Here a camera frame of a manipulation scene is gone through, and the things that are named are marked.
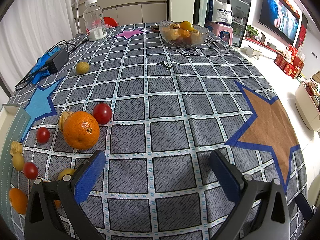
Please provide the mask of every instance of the smartphone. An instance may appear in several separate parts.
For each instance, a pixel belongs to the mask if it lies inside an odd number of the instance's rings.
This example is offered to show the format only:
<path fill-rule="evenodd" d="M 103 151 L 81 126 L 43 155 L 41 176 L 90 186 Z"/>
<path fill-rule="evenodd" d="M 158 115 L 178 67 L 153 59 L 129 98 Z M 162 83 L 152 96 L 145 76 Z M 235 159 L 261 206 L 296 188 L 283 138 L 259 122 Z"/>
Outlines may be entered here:
<path fill-rule="evenodd" d="M 159 25 L 153 25 L 153 26 L 151 26 L 151 31 L 153 32 L 153 33 L 159 33 L 160 31 L 159 31 Z"/>

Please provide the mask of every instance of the red cherry tomato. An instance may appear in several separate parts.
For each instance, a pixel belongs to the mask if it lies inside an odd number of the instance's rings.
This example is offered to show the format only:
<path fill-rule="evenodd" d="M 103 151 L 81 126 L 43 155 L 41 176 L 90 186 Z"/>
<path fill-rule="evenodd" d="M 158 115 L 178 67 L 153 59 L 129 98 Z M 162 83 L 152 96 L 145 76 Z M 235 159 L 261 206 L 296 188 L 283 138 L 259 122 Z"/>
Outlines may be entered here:
<path fill-rule="evenodd" d="M 23 165 L 23 173 L 28 179 L 35 179 L 38 176 L 38 168 L 33 163 Z"/>
<path fill-rule="evenodd" d="M 112 109 L 109 105 L 100 103 L 94 107 L 92 115 L 99 124 L 106 124 L 112 118 Z"/>
<path fill-rule="evenodd" d="M 50 138 L 50 132 L 47 128 L 45 127 L 40 127 L 38 130 L 37 130 L 37 141 L 39 143 L 46 143 L 47 141 L 49 141 L 49 138 Z"/>

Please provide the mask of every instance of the pink stool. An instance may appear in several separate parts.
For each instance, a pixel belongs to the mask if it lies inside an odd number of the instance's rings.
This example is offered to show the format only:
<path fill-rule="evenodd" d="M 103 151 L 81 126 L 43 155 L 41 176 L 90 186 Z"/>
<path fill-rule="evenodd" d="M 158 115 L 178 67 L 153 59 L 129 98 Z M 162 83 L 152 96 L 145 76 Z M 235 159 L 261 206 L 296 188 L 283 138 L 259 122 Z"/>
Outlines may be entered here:
<path fill-rule="evenodd" d="M 223 41 L 228 43 L 230 46 L 232 45 L 232 38 L 233 38 L 233 29 L 232 27 L 226 26 L 220 23 L 211 22 L 208 24 L 208 29 L 212 28 L 212 32 L 220 37 Z"/>

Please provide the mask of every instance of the white bottle cap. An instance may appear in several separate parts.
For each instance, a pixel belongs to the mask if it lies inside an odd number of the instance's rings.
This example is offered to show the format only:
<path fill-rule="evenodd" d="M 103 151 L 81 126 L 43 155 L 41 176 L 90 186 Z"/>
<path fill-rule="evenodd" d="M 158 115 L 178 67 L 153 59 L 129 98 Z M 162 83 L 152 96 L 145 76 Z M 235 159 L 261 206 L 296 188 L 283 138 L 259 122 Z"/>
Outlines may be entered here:
<path fill-rule="evenodd" d="M 88 4 L 92 4 L 92 3 L 95 3 L 97 2 L 97 0 L 87 0 L 84 2 L 85 5 L 88 5 Z"/>

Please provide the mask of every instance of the gray plaid tablecloth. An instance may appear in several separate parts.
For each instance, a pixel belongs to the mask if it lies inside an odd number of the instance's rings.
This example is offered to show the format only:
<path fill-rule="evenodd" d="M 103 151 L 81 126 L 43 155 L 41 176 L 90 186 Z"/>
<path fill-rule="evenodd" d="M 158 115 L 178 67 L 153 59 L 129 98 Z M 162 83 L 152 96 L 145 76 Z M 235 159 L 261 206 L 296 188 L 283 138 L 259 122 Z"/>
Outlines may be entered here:
<path fill-rule="evenodd" d="M 210 33 L 213 43 L 180 49 L 166 43 L 154 24 L 108 29 L 106 38 L 87 42 L 70 55 L 57 74 L 39 82 L 46 87 L 66 76 L 52 94 L 58 115 L 34 123 L 24 142 L 25 161 L 32 161 L 39 177 L 56 180 L 65 168 L 77 168 L 99 149 L 107 164 L 81 207 L 109 240 L 208 240 L 234 204 L 229 202 L 208 164 L 211 150 L 220 149 L 242 173 L 256 180 L 278 178 L 270 152 L 224 145 L 252 114 L 234 80 L 272 98 L 275 92 L 262 74 L 231 46 Z M 121 31 L 146 33 L 128 40 L 114 38 Z M 74 38 L 79 44 L 85 35 Z M 77 75 L 79 61 L 90 70 Z M 14 93 L 9 103 L 26 105 L 34 86 Z M 97 144 L 86 151 L 67 145 L 58 130 L 62 111 L 87 111 L 99 103 L 113 110 L 111 123 L 100 126 Z M 46 144 L 36 141 L 36 129 L 51 133 Z M 293 153 L 287 189 L 291 239 L 302 231 L 303 218 L 293 198 L 307 193 L 302 153 Z M 13 169 L 12 187 L 26 195 L 33 181 Z M 259 202 L 241 230 L 247 233 Z M 78 239 L 63 208 L 58 210 L 67 232 Z M 24 216 L 12 209 L 17 236 L 23 239 Z"/>

